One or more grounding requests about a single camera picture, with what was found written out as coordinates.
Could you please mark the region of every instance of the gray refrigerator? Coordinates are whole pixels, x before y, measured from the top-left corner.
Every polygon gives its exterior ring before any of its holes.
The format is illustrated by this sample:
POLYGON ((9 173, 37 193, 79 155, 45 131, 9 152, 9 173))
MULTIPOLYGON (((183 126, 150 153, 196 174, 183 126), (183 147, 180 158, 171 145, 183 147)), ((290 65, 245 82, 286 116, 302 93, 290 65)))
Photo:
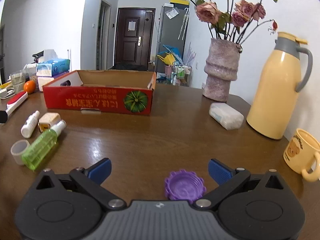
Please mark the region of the gray refrigerator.
MULTIPOLYGON (((164 48, 163 45, 169 45, 172 47, 177 47, 181 53, 181 56, 183 56, 184 44, 186 40, 185 36, 183 37, 184 29, 182 30, 179 40, 178 37, 186 11, 176 8, 179 14, 170 19, 166 15, 166 12, 170 10, 172 10, 172 7, 162 6, 156 55, 160 54, 162 51, 166 51, 166 48, 164 48)), ((164 63, 158 57, 156 57, 155 72, 164 73, 164 63)))

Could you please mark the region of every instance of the wooden table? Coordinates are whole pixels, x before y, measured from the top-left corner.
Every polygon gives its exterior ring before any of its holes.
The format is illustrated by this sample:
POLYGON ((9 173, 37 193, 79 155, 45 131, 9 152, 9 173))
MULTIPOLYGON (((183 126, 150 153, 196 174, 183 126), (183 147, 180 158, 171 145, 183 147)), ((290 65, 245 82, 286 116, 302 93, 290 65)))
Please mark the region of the wooden table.
MULTIPOLYGON (((232 168, 245 167, 252 173, 277 169, 299 198, 306 212, 300 240, 318 240, 320 183, 308 183, 284 162, 288 141, 268 139, 244 122, 241 129, 226 131, 209 114, 211 100, 202 91, 157 85, 151 116, 80 111, 47 110, 42 93, 28 100, 0 127, 0 239, 20 239, 14 212, 37 173, 18 166, 11 146, 23 139, 20 129, 36 110, 41 116, 58 112, 67 122, 59 143, 40 168, 68 173, 75 167, 89 167, 104 157, 112 161, 112 174, 102 184, 127 203, 132 199, 164 200, 164 179, 170 171, 186 169, 201 176, 211 191, 217 184, 209 177, 207 164, 217 158, 232 168)), ((250 105, 237 96, 228 104, 247 116, 250 105)), ((5 101, 0 109, 6 109, 5 101)), ((30 143, 39 135, 34 132, 30 143)))

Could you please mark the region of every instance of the doorway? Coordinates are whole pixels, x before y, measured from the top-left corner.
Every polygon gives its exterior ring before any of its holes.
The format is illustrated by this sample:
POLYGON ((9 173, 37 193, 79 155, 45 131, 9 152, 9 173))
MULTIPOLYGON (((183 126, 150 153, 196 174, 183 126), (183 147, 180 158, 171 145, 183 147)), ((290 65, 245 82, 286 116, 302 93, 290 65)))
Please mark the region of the doorway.
POLYGON ((107 70, 108 35, 111 6, 101 0, 99 23, 97 28, 96 70, 107 70))
POLYGON ((148 70, 155 11, 154 8, 119 8, 115 69, 148 70))
POLYGON ((0 29, 0 85, 5 83, 4 75, 4 27, 0 29))

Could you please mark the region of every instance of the orange fruit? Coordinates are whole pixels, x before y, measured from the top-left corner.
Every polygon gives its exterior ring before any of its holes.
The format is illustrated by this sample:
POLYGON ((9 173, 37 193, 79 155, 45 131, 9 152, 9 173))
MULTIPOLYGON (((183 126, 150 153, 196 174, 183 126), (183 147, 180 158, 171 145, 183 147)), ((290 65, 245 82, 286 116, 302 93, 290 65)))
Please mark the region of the orange fruit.
POLYGON ((28 92, 28 94, 32 94, 36 90, 36 83, 33 80, 26 82, 23 86, 23 90, 28 92))

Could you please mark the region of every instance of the red box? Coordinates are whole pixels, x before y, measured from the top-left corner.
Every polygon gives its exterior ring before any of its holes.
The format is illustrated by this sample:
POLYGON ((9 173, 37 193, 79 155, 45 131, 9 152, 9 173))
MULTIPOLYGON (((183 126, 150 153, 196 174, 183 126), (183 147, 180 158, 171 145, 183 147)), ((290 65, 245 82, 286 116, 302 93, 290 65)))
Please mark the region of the red box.
POLYGON ((155 87, 154 72, 77 70, 44 85, 43 92, 47 108, 148 115, 155 87))

